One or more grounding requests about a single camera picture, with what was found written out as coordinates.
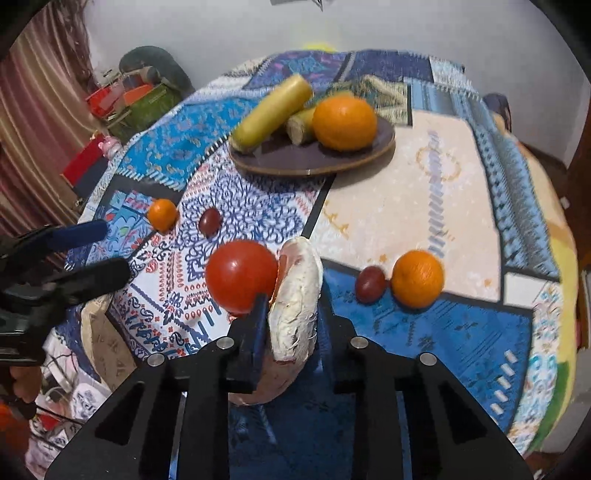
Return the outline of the dark red grape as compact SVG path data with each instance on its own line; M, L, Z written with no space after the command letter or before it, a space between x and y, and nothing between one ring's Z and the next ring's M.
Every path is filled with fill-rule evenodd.
M202 213L198 220L198 231L205 238L211 238L216 235L221 227L221 214L215 207L208 208Z
M384 270L379 266L368 266L356 277L356 299L363 304L372 304L380 300L387 288Z

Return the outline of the grey shark plush toy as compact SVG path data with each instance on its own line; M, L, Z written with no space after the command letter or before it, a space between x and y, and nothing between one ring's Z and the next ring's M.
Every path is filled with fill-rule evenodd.
M118 64L121 73L141 71L152 82L164 81L183 98L190 96L194 87L188 75L166 50L156 46L139 46L125 53Z

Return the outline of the red box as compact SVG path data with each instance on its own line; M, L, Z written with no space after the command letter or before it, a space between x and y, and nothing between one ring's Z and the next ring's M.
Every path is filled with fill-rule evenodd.
M90 196L108 166L101 149L104 140L103 134L96 135L60 174L78 198Z

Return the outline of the pink plush toy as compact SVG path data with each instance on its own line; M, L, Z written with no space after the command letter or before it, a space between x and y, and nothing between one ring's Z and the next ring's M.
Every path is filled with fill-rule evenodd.
M99 143L98 147L100 148L102 155L107 160L112 160L116 154L122 149L121 142L112 136L105 136Z

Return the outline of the blue patchwork bedspread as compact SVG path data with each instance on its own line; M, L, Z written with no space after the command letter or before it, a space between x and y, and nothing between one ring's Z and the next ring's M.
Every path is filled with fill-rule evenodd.
M228 133L273 87L300 74L315 93L352 88L394 124L385 160L315 179L238 171ZM146 214L169 199L178 218L159 233ZM198 220L221 214L215 236ZM100 179L84 211L108 237L68 255L77 266L121 255L131 283L100 320L78 307L58 330L72 350L68 416L94 414L137 360L180 358L224 334L228 312L211 300L204 268L225 241L277 250L297 235L329 260L332 306L388 350L439 355L521 453L548 434L570 387L574 357L570 280L574 253L540 167L505 133L460 65L387 50L290 51L218 77L135 134ZM394 263L424 250L444 267L428 308L394 297ZM356 299L356 277L384 270L380 300Z

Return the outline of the large orange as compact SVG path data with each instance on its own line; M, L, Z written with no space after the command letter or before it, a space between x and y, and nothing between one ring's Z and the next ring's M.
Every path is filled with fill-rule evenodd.
M358 151L373 144L378 134L378 115L366 100L332 96L315 107L312 128L322 146L339 152Z

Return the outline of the dark brown round plate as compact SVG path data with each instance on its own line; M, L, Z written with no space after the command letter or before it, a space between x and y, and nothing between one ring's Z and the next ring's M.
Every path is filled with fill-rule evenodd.
M252 153L242 154L229 145L229 157L245 172L274 177L312 177L356 169L372 163L394 149L393 125L378 118L378 132L372 146L353 152L325 148L318 141L297 146L286 133L276 133Z

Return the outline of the yellow foam bed bumper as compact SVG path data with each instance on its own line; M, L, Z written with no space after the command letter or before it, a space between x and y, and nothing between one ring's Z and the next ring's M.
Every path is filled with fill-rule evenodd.
M304 45L304 50L318 50L329 53L337 52L334 46L325 42L311 42Z

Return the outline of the red tomato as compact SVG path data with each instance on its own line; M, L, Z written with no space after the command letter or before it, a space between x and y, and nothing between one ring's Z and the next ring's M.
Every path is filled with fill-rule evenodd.
M252 310L256 296L273 295L279 264L269 249L253 240L235 240L219 246L205 265L211 298L233 316Z

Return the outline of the striped red-beige curtain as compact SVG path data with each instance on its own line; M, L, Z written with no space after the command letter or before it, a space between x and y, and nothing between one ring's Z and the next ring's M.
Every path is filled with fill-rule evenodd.
M76 221L61 174L99 123L85 101L92 84L84 2L51 1L1 60L1 231L19 235Z

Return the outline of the small orange tangerine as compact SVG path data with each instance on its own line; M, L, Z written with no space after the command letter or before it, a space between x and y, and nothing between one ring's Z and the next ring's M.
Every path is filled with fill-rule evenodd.
M175 225L178 212L176 205L171 200L161 198L151 203L146 217L154 230L166 233Z

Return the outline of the green storage box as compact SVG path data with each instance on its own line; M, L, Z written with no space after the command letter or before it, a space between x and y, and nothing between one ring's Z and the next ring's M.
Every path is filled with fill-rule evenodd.
M181 100L178 91L160 84L109 120L106 130L126 143L136 133L151 127Z

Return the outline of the dark blue pillow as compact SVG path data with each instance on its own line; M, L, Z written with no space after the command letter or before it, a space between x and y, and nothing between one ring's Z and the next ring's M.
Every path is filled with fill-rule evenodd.
M504 122L505 129L512 131L512 114L507 97L500 93L489 93L483 97L488 108L498 114Z

